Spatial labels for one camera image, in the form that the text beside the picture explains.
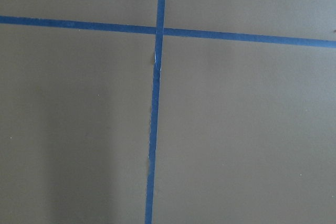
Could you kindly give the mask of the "brown paper table cover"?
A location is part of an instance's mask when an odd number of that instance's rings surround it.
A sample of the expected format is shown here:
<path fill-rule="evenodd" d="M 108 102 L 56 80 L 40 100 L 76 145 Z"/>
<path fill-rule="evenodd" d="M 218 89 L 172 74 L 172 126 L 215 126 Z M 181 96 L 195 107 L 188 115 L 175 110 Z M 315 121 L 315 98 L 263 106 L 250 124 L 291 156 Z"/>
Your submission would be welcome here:
<path fill-rule="evenodd" d="M 1 223 L 335 223 L 335 0 L 1 0 Z"/>

